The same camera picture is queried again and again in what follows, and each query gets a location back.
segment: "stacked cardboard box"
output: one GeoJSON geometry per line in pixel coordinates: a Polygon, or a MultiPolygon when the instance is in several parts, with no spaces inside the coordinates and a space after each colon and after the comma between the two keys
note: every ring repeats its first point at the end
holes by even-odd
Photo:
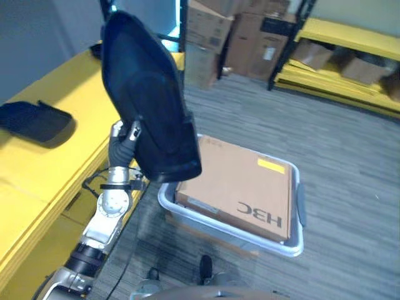
{"type": "Polygon", "coordinates": [[[291,166],[209,136],[199,148],[202,173],[179,183],[176,202],[264,239],[289,239],[291,166]]]}
{"type": "Polygon", "coordinates": [[[234,73],[268,80],[288,41],[294,16],[287,0],[252,0],[235,21],[225,65],[234,73]]]}
{"type": "Polygon", "coordinates": [[[190,0],[187,14],[185,80],[208,88],[217,76],[218,57],[228,36],[233,15],[242,0],[190,0]]]}

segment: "tape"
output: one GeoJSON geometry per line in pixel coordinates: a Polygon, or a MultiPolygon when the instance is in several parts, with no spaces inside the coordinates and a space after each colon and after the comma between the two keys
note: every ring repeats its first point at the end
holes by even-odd
{"type": "Polygon", "coordinates": [[[267,168],[267,169],[270,169],[270,170],[279,172],[279,173],[281,173],[281,174],[285,174],[285,168],[282,167],[282,166],[280,166],[280,165],[278,165],[278,164],[274,164],[274,163],[272,163],[272,162],[265,161],[265,160],[263,160],[263,159],[261,159],[261,158],[259,158],[259,159],[257,160],[257,164],[258,164],[260,167],[267,168]]]}

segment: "gray plastic tray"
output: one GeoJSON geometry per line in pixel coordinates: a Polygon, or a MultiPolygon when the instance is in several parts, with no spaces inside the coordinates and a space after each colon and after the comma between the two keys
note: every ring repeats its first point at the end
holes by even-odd
{"type": "Polygon", "coordinates": [[[264,249],[283,256],[291,258],[296,257],[300,255],[304,249],[303,227],[306,225],[304,188],[300,183],[299,169],[294,164],[283,159],[272,156],[268,157],[290,164],[293,170],[292,199],[294,199],[294,201],[292,205],[291,235],[290,238],[284,242],[271,241],[174,203],[175,190],[178,185],[177,182],[163,184],[158,193],[158,201],[163,208],[172,213],[173,218],[177,222],[240,247],[245,251],[264,249]]]}

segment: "black cushion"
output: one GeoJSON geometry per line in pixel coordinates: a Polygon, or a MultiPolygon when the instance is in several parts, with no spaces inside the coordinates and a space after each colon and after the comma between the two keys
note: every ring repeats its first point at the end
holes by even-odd
{"type": "Polygon", "coordinates": [[[102,79],[126,128],[141,122],[135,158],[157,182],[201,173],[193,115],[184,105],[174,59],[136,17],[113,13],[103,31],[102,79]]]}

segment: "black shelf post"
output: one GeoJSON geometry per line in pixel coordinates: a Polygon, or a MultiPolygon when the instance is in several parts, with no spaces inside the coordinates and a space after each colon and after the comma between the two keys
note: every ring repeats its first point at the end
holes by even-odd
{"type": "Polygon", "coordinates": [[[268,91],[272,90],[275,86],[275,77],[276,75],[282,71],[283,66],[286,61],[289,59],[291,53],[296,47],[297,42],[294,40],[298,35],[298,32],[301,28],[303,28],[304,23],[307,21],[307,18],[311,14],[313,7],[317,0],[302,0],[299,6],[299,9],[296,13],[296,24],[292,29],[292,32],[289,35],[288,41],[283,48],[282,54],[279,57],[277,64],[274,68],[274,71],[271,74],[271,77],[268,80],[267,89],[268,91]]]}

